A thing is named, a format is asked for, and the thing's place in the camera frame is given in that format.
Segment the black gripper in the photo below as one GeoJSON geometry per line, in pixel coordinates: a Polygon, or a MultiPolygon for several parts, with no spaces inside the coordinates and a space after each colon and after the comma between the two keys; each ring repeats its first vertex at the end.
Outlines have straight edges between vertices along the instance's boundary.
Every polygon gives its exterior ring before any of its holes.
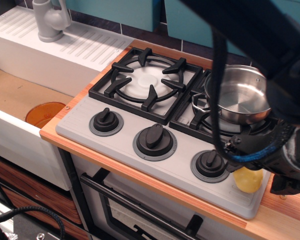
{"type": "Polygon", "coordinates": [[[263,136],[247,135],[248,146],[257,151],[234,155],[224,152],[226,170],[233,173],[243,167],[266,169],[275,174],[270,192],[274,195],[300,194],[300,127],[284,121],[263,136]]]}

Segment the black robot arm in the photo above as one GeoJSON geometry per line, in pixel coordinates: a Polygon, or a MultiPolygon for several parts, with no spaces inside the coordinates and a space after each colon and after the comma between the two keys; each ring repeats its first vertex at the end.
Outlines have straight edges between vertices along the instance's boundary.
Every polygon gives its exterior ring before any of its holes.
{"type": "Polygon", "coordinates": [[[210,98],[212,139],[231,165],[273,173],[271,193],[300,194],[300,24],[269,0],[186,0],[184,4],[212,30],[213,64],[210,98]],[[264,149],[248,155],[225,151],[220,139],[218,103],[230,41],[266,77],[266,98],[283,126],[264,149]]]}

